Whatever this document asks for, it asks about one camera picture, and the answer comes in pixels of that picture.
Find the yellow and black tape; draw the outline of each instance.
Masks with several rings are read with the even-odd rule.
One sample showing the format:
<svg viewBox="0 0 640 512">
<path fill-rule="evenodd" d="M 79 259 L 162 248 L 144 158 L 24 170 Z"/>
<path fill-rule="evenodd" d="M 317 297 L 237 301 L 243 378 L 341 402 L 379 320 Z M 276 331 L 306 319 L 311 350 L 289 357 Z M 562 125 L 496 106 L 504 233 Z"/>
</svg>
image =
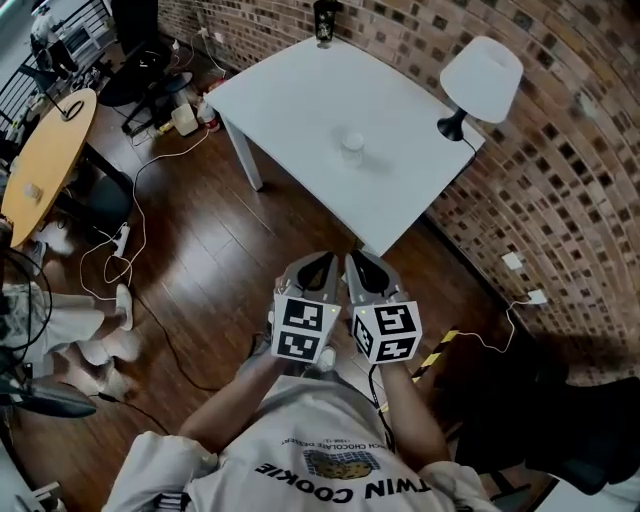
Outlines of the yellow and black tape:
<svg viewBox="0 0 640 512">
<path fill-rule="evenodd" d="M 433 352 L 431 352 L 431 354 L 429 354 L 429 356 L 420 365 L 420 368 L 418 368 L 415 372 L 413 372 L 411 379 L 413 380 L 414 383 L 420 380 L 420 378 L 426 373 L 426 371 L 429 369 L 430 366 L 433 366 L 433 364 L 438 360 L 438 358 L 449 346 L 449 343 L 451 343 L 451 340 L 453 340 L 453 338 L 455 338 L 459 332 L 460 331 L 456 329 L 456 330 L 451 330 L 447 334 L 445 334 L 444 338 L 442 338 L 442 341 L 438 343 L 438 346 L 435 349 L 433 349 Z M 384 404 L 382 407 L 380 407 L 380 410 L 383 413 L 387 412 L 389 410 L 389 406 L 387 404 Z"/>
</svg>

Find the round wooden table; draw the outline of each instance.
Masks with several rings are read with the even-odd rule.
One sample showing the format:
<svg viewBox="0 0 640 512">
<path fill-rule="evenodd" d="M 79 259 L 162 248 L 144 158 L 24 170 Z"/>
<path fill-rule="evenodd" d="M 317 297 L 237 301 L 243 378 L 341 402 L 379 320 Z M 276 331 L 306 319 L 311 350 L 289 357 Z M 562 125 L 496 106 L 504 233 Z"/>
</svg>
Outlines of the round wooden table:
<svg viewBox="0 0 640 512">
<path fill-rule="evenodd" d="M 65 110 L 79 100 L 84 101 L 84 106 L 69 121 L 63 121 L 55 107 L 51 109 L 14 161 L 2 200 L 2 214 L 13 222 L 12 247 L 31 236 L 54 203 L 94 227 L 104 227 L 90 208 L 60 194 L 81 153 L 113 179 L 124 193 L 131 194 L 131 181 L 86 144 L 97 109 L 96 93 L 82 89 L 60 101 L 59 106 Z"/>
</svg>

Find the white cable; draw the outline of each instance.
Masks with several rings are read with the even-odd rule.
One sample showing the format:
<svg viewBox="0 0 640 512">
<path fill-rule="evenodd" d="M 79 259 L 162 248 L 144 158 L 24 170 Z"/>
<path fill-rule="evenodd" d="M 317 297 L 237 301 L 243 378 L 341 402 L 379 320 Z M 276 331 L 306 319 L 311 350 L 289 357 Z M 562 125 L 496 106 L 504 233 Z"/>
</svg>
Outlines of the white cable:
<svg viewBox="0 0 640 512">
<path fill-rule="evenodd" d="M 509 316 L 509 311 L 511 311 L 511 309 L 513 309 L 513 306 L 515 306 L 516 304 L 527 305 L 527 304 L 531 304 L 531 301 L 521 302 L 519 300 L 514 300 L 511 303 L 511 305 L 507 308 L 506 314 L 507 314 L 507 320 L 509 321 L 509 324 L 511 324 L 511 334 L 509 335 L 509 341 L 507 341 L 507 346 L 504 347 L 504 350 L 500 350 L 498 347 L 494 347 L 492 345 L 487 345 L 484 342 L 484 340 L 482 339 L 482 336 L 480 336 L 479 334 L 477 334 L 475 332 L 458 332 L 458 334 L 460 336 L 475 336 L 476 338 L 478 338 L 480 340 L 480 343 L 482 343 L 482 345 L 485 348 L 490 348 L 492 350 L 495 350 L 496 352 L 500 352 L 501 354 L 504 354 L 507 350 L 509 350 L 509 345 L 511 345 L 511 339 L 513 338 L 513 335 L 516 332 L 516 326 L 513 325 L 513 322 L 511 321 L 511 317 Z"/>
<path fill-rule="evenodd" d="M 180 69 L 186 68 L 191 63 L 191 61 L 193 60 L 193 56 L 196 54 L 196 51 L 193 49 L 193 38 L 196 37 L 197 35 L 198 35 L 198 33 L 196 32 L 195 34 L 193 34 L 191 36 L 191 41 L 190 41 L 190 44 L 191 44 L 191 57 L 189 57 L 189 60 L 186 62 L 186 64 L 180 66 Z"/>
<path fill-rule="evenodd" d="M 204 34 L 202 34 L 202 42 L 204 43 L 204 48 L 205 50 L 207 50 L 207 55 L 211 59 L 211 62 L 213 62 L 215 67 L 217 67 L 220 71 L 222 71 L 222 78 L 224 78 L 227 72 L 224 69 L 222 69 L 220 66 L 218 66 L 218 63 L 213 59 L 213 57 L 209 53 L 209 46 L 207 46 L 207 40 L 205 39 Z"/>
<path fill-rule="evenodd" d="M 198 142 L 196 142 L 193 146 L 191 146 L 189 149 L 182 151 L 181 153 L 169 153 L 166 155 L 160 155 L 157 156 L 151 160 L 149 160 L 146 164 L 144 164 L 142 167 L 140 167 L 140 169 L 138 169 L 138 172 L 136 172 L 136 176 L 133 180 L 133 189 L 132 189 L 132 196 L 133 196 L 133 201 L 136 203 L 136 207 L 138 208 L 138 211 L 140 212 L 140 215 L 142 216 L 142 247 L 140 247 L 140 249 L 138 249 L 138 252 L 136 252 L 133 256 L 133 258 L 131 258 L 131 260 L 128 260 L 126 258 L 122 258 L 120 256 L 114 256 L 113 254 L 110 254 L 109 257 L 107 258 L 107 261 L 105 261 L 104 263 L 104 269 L 102 272 L 102 276 L 104 277 L 104 281 L 107 284 L 111 284 L 114 283 L 115 281 L 117 281 L 118 279 L 120 279 L 122 276 L 124 276 L 127 272 L 129 272 L 129 281 L 128 281 L 128 285 L 127 286 L 131 286 L 131 279 L 133 277 L 133 262 L 136 260 L 136 258 L 140 255 L 140 253 L 144 250 L 144 248 L 147 245 L 147 218 L 144 215 L 144 212 L 142 211 L 142 208 L 140 206 L 140 203 L 138 203 L 138 198 L 136 197 L 136 186 L 138 184 L 138 176 L 140 176 L 140 173 L 142 173 L 142 171 L 144 169 L 146 169 L 148 166 L 150 166 L 152 163 L 157 162 L 158 160 L 161 160 L 162 158 L 172 158 L 175 156 L 183 156 L 186 155 L 187 153 L 189 153 L 191 150 L 197 148 L 200 144 L 202 144 L 204 142 L 204 140 L 209 136 L 209 134 L 211 133 L 210 130 L 207 130 L 207 133 L 204 135 L 204 137 L 202 137 L 202 139 L 200 139 Z M 120 234 L 120 230 L 122 229 L 122 226 L 120 226 L 120 228 L 118 229 L 118 231 L 116 232 L 115 235 L 113 235 L 112 237 L 110 237 L 106 242 L 102 242 L 99 245 L 96 245 L 93 249 L 90 249 L 89 251 L 85 252 L 82 255 L 82 258 L 80 258 L 80 284 L 82 285 L 82 288 L 86 291 L 89 292 L 91 295 L 93 295 L 96 299 L 98 300 L 116 300 L 115 297 L 100 297 L 98 294 L 96 294 L 94 291 L 89 290 L 89 288 L 87 288 L 84 285 L 84 281 L 82 279 L 82 263 L 84 261 L 84 258 L 88 255 L 91 254 L 93 251 L 95 251 L 96 249 L 98 249 L 99 247 L 102 247 L 103 245 L 106 245 L 110 242 L 112 242 L 115 238 L 117 238 L 117 236 Z M 109 236 L 106 233 L 100 231 L 103 235 L 105 236 Z M 111 261 L 111 258 L 119 258 L 125 262 L 127 262 L 127 267 L 120 272 L 120 274 L 118 274 L 116 277 L 114 277 L 113 279 L 107 279 L 107 265 L 109 264 L 109 261 Z"/>
</svg>

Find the dark wooden floor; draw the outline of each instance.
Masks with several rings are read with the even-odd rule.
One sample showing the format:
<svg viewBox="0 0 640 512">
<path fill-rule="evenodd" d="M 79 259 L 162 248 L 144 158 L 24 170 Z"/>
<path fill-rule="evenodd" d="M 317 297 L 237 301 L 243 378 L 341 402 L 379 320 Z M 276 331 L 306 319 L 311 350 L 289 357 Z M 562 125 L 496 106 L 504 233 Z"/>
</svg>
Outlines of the dark wooden floor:
<svg viewBox="0 0 640 512">
<path fill-rule="evenodd" d="M 90 142 L 132 176 L 148 159 L 183 151 L 203 136 L 199 131 L 183 139 L 174 131 L 134 147 L 120 122 L 117 113 L 100 107 Z M 138 182 L 148 241 L 135 263 L 134 291 L 168 329 L 184 368 L 207 386 L 233 378 L 251 334 L 265 323 L 273 281 L 288 263 L 323 249 L 344 254 L 354 245 L 354 236 L 337 219 L 257 150 L 256 162 L 267 183 L 260 193 L 249 186 L 222 131 L 186 156 L 151 165 Z M 134 217 L 129 256 L 142 240 Z M 56 289 L 80 293 L 80 249 L 61 260 Z M 93 254 L 86 269 L 87 281 L 103 291 L 109 290 L 99 284 L 106 254 Z M 423 226 L 412 227 L 385 258 L 420 305 L 425 337 L 413 367 L 452 326 L 504 343 L 503 313 Z M 175 432 L 208 394 L 178 373 L 162 331 L 139 305 L 136 323 L 128 336 L 141 342 L 140 356 L 119 369 L 136 383 L 131 402 Z M 344 327 L 337 329 L 336 340 L 346 361 L 341 371 L 361 378 L 362 362 L 351 360 L 355 349 Z M 476 360 L 477 343 L 471 338 L 461 343 L 468 359 Z M 99 510 L 135 436 L 154 428 L 129 408 L 98 405 L 98 413 L 85 420 L 21 412 L 13 426 L 15 448 L 34 484 L 60 482 L 70 510 Z"/>
</svg>

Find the black lamp base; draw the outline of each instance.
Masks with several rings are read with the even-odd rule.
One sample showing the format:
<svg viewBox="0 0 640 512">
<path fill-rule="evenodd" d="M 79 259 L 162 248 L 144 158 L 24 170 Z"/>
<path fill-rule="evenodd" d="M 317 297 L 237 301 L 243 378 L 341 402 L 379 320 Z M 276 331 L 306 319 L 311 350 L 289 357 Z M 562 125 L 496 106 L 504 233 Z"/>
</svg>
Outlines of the black lamp base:
<svg viewBox="0 0 640 512">
<path fill-rule="evenodd" d="M 464 133 L 462 131 L 462 121 L 467 113 L 458 108 L 451 117 L 443 117 L 438 121 L 438 130 L 447 139 L 457 142 L 464 139 Z"/>
<path fill-rule="evenodd" d="M 78 100 L 73 105 L 71 105 L 67 110 L 63 111 L 62 114 L 60 114 L 60 117 L 65 123 L 68 121 L 71 121 L 74 117 L 76 117 L 80 113 L 80 111 L 82 110 L 82 107 L 84 107 L 84 100 Z"/>
</svg>

